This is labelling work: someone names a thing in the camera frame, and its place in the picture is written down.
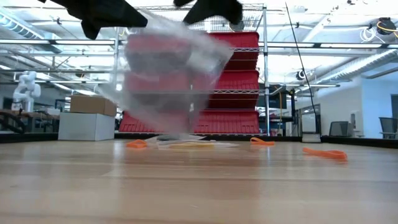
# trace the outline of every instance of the clear plastic bag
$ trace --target clear plastic bag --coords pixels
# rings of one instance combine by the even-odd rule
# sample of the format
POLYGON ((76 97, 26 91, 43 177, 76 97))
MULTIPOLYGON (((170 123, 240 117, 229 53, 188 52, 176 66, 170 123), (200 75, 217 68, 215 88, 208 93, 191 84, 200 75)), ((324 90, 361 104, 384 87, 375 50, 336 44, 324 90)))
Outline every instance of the clear plastic bag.
POLYGON ((189 133, 233 51, 181 22, 142 14, 148 25, 131 30, 123 72, 112 74, 123 77, 122 90, 105 84, 100 93, 157 131, 189 133))

